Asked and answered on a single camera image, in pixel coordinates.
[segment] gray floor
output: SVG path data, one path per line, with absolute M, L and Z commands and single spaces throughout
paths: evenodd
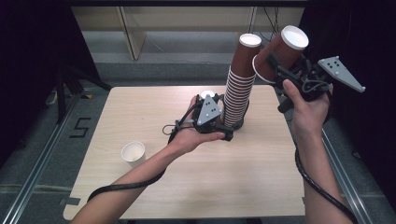
M 113 86 L 224 85 L 237 39 L 235 33 L 148 33 L 139 60 L 131 61 L 123 33 L 84 35 L 102 80 Z M 107 98 L 106 91 L 88 82 L 83 85 L 91 91 L 92 98 L 78 100 L 19 223 L 68 223 L 63 218 L 64 199 L 74 185 Z M 288 122 L 290 115 L 291 112 L 285 115 Z M 71 138 L 82 134 L 82 130 L 75 130 L 81 118 L 84 120 L 80 125 L 89 129 L 85 137 Z M 57 106 L 49 105 L 26 135 L 26 147 L 15 150 L 0 170 L 0 217 L 5 217 L 20 192 L 56 120 Z M 364 163 L 351 156 L 355 148 L 337 119 L 331 119 L 324 130 L 373 223 L 396 223 L 394 211 Z M 304 217 L 263 217 L 262 223 L 304 223 Z

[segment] forearm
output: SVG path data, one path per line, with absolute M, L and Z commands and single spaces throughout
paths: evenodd
M 178 150 L 168 145 L 113 184 L 130 184 L 149 180 L 179 156 L 181 154 Z M 112 223 L 119 219 L 144 189 L 116 190 L 99 194 L 78 212 L 72 223 Z
M 300 159 L 307 174 L 326 192 L 343 202 L 321 137 L 298 138 Z M 347 216 L 304 181 L 307 223 L 350 223 Z

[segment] human hand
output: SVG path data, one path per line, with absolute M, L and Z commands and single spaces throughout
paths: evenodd
M 306 102 L 290 80 L 283 81 L 283 88 L 294 103 L 291 128 L 296 138 L 321 138 L 321 129 L 330 106 L 327 95 L 323 94 L 315 101 Z
M 195 104 L 196 96 L 192 97 L 189 109 Z M 192 119 L 192 113 L 186 119 Z M 175 146 L 182 154 L 195 150 L 204 142 L 220 140 L 225 137 L 224 133 L 198 133 L 191 123 L 183 123 L 182 128 L 169 145 Z

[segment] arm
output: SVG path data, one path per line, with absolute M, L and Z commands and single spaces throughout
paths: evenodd
M 190 106 L 194 102 L 195 97 L 191 99 Z M 193 128 L 182 129 L 169 145 L 113 184 L 137 183 L 151 179 L 172 161 L 195 150 L 203 142 L 215 141 L 223 137 L 224 133 L 200 134 Z M 117 190 L 99 194 L 81 208 L 71 223 L 112 223 L 122 216 L 144 189 Z
M 318 185 L 342 203 L 343 199 L 321 139 L 322 124 L 329 107 L 327 95 L 323 94 L 316 101 L 307 103 L 289 80 L 283 82 L 283 87 L 294 102 L 291 128 L 303 167 Z M 305 181 L 304 195 L 307 223 L 350 223 L 343 212 L 319 195 Z

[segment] wooden table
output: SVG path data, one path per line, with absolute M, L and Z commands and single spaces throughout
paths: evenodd
M 147 158 L 161 150 L 193 95 L 222 94 L 225 86 L 117 87 L 108 98 L 67 205 L 71 219 L 97 188 L 128 172 L 120 157 L 131 141 L 145 144 Z M 174 161 L 121 218 L 271 217 L 304 214 L 303 180 L 294 144 L 269 86 L 254 86 L 244 126 L 233 140 L 204 143 Z

